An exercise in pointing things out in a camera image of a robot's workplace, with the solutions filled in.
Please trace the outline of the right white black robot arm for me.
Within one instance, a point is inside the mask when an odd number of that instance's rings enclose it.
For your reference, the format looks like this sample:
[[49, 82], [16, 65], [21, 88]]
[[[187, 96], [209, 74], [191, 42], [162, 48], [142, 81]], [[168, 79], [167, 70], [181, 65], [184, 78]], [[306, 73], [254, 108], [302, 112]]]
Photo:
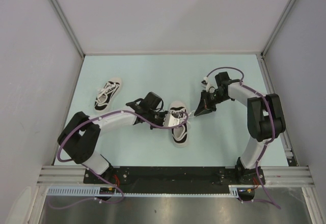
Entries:
[[238, 158], [230, 178], [239, 184], [252, 184], [263, 179], [260, 161], [269, 144], [286, 129], [280, 97], [262, 94], [245, 85], [241, 79], [231, 79], [227, 72], [215, 76], [216, 86], [204, 77], [200, 102], [195, 116], [216, 111], [216, 105], [227, 100], [238, 101], [247, 108], [249, 141]]

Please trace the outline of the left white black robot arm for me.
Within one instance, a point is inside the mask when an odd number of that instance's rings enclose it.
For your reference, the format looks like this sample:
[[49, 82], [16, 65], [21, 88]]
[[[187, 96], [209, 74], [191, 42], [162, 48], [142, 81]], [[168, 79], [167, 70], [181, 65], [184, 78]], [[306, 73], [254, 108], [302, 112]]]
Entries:
[[109, 182], [113, 176], [112, 165], [95, 150], [100, 136], [144, 122], [149, 122], [152, 129], [162, 127], [168, 113], [163, 106], [162, 98], [150, 92], [144, 99], [139, 98], [125, 104], [122, 109], [106, 114], [90, 117], [82, 111], [75, 113], [57, 139], [57, 160], [82, 164], [92, 170], [101, 183]]

